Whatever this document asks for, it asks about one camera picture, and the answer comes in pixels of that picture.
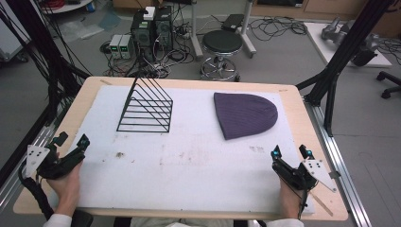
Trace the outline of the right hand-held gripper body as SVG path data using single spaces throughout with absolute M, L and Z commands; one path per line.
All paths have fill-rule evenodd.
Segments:
M 293 168 L 283 159 L 277 158 L 272 162 L 272 169 L 285 183 L 296 190 L 309 191 L 317 183 L 322 183 L 333 193 L 338 191 L 322 160 L 305 159 L 298 168 Z

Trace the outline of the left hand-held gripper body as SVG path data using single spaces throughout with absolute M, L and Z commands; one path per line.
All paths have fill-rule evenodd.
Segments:
M 45 147 L 28 145 L 26 150 L 25 176 L 37 172 L 41 177 L 57 180 L 70 173 L 85 158 L 86 145 L 77 146 L 64 157 L 57 156 L 57 146 L 48 144 Z

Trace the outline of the person's left hand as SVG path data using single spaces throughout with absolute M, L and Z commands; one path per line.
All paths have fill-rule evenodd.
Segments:
M 81 166 L 82 163 L 77 164 L 69 174 L 57 180 L 47 180 L 59 198 L 59 204 L 55 210 L 56 214 L 68 217 L 74 215 L 79 200 Z

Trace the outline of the person's right hand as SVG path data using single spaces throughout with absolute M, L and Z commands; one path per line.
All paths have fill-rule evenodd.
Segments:
M 302 191 L 291 188 L 281 180 L 279 195 L 281 217 L 299 219 L 302 198 Z

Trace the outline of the wooden table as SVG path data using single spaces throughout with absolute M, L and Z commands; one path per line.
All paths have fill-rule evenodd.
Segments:
M 246 82 L 223 82 L 205 80 L 181 80 L 181 79 L 156 79 L 166 90 L 170 88 L 178 89 L 200 89 L 211 90 L 213 93 L 229 94 L 254 94 L 262 96 L 266 93 L 276 93 L 282 98 L 283 109 L 287 114 L 288 124 L 292 133 L 292 138 L 299 147 L 305 145 L 312 150 L 316 160 L 322 160 L 326 166 L 323 150 L 318 140 L 317 134 L 312 126 L 305 104 L 298 89 L 293 85 L 283 84 L 264 84 Z M 68 138 L 62 147 L 60 154 L 70 152 L 79 138 L 80 126 L 95 101 L 96 94 L 103 86 L 126 86 L 130 90 L 134 78 L 108 78 L 90 77 L 85 80 L 78 92 L 67 115 L 62 120 L 59 129 L 68 134 Z M 174 211 L 147 211 L 133 209 L 115 208 L 81 208 L 78 209 L 98 216 L 113 217 L 157 217 L 157 218 L 229 218 L 229 219 L 272 219 L 277 218 L 275 213 L 229 213 L 229 212 L 174 212 Z

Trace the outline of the purple knit beanie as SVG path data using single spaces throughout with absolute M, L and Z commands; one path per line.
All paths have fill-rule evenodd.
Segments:
M 268 131 L 278 120 L 277 107 L 262 96 L 214 93 L 214 104 L 225 140 Z

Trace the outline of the white foam mat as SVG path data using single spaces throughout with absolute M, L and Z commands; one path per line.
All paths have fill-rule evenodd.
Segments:
M 278 108 L 268 131 L 227 140 L 213 91 L 168 89 L 173 99 L 168 132 L 117 128 L 126 86 L 103 86 L 78 133 L 87 135 L 80 170 L 81 208 L 174 212 L 275 213 L 279 180 L 270 153 L 279 148 L 291 166 L 300 163 L 282 98 L 264 97 Z

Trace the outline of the grey power supply box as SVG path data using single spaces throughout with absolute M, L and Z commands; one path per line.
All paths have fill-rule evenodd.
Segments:
M 120 44 L 121 39 L 122 39 L 121 35 L 114 35 L 109 43 L 109 47 L 110 47 L 112 56 L 115 59 L 121 58 L 121 53 L 119 50 L 119 44 Z
M 130 59 L 133 54 L 133 42 L 131 35 L 123 35 L 120 43 L 119 50 L 122 59 Z

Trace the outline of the white floor board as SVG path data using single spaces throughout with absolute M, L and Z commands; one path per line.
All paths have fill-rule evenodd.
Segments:
M 308 37 L 313 41 L 323 61 L 328 63 L 337 51 L 337 47 L 332 41 L 325 41 L 321 38 L 322 30 L 326 27 L 326 24 L 305 23 L 305 26 L 307 27 Z M 392 66 L 378 50 L 375 53 L 376 56 L 366 64 L 366 67 L 386 68 Z

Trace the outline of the clear plastic sheet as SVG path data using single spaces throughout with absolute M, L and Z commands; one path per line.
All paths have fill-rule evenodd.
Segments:
M 103 31 L 98 25 L 85 26 L 81 21 L 64 23 L 60 26 L 63 39 L 66 42 L 73 42 L 81 39 L 86 40 Z

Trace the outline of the black computer tower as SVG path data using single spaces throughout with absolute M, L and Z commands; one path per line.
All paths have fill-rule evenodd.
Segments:
M 136 50 L 149 62 L 154 61 L 153 45 L 155 40 L 154 23 L 144 19 L 144 12 L 137 11 L 131 24 L 131 35 Z
M 173 49 L 171 14 L 171 6 L 161 7 L 156 9 L 154 18 L 157 40 L 159 46 L 165 51 Z

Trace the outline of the black round stool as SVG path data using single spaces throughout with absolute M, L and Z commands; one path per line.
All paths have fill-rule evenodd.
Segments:
M 214 30 L 202 37 L 203 49 L 212 54 L 200 67 L 203 78 L 212 80 L 229 80 L 239 82 L 240 75 L 230 57 L 242 48 L 240 36 L 232 31 Z

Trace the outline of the white round table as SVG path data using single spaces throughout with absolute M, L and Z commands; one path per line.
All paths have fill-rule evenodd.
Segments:
M 41 10 L 45 14 L 50 14 L 50 13 L 63 13 L 63 12 L 68 12 L 72 11 L 75 9 L 81 9 L 85 8 L 87 5 L 90 5 L 93 3 L 94 0 L 80 0 L 79 4 L 64 4 L 62 7 L 58 9 L 52 9 L 48 7 L 41 7 Z

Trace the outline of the flat black box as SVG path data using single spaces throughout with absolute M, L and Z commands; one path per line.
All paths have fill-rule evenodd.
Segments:
M 223 30 L 235 32 L 236 29 L 242 24 L 243 19 L 243 14 L 230 14 L 222 23 L 221 28 Z

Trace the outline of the aluminium rail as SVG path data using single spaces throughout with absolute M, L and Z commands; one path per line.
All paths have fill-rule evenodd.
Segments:
M 67 109 L 60 105 L 56 116 L 49 120 L 49 106 L 46 106 L 16 150 L 0 169 L 0 214 L 9 206 L 11 199 L 22 186 L 18 174 L 20 166 L 26 160 L 27 146 L 43 147 L 46 145 L 54 137 L 66 113 Z
M 328 164 L 340 174 L 336 178 L 336 183 L 338 184 L 341 197 L 345 201 L 347 213 L 357 227 L 373 227 L 342 158 L 337 142 L 323 126 L 324 113 L 322 108 L 314 107 L 307 102 L 305 102 L 305 108 L 315 128 L 315 132 L 321 141 L 323 153 L 326 156 Z

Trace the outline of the black metal frame post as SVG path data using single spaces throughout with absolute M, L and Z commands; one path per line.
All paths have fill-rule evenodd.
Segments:
M 78 94 L 81 88 L 78 79 L 87 79 L 90 74 L 77 68 L 63 57 L 30 0 L 6 0 L 6 2 L 29 35 L 38 53 L 44 58 L 44 61 L 37 58 L 35 52 L 14 29 L 8 17 L 0 11 L 0 19 L 27 50 L 28 55 L 34 60 L 38 70 L 48 83 L 49 104 L 45 108 L 45 116 L 47 122 L 51 123 L 58 118 L 59 104 L 67 107 L 63 101 L 71 100 Z
M 324 69 L 316 76 L 296 85 L 298 90 L 313 85 L 312 90 L 305 96 L 305 101 L 314 107 L 319 107 L 323 97 L 326 96 L 323 128 L 330 137 L 333 136 L 332 119 L 338 78 L 347 63 L 357 53 L 359 46 L 394 1 L 369 0 Z

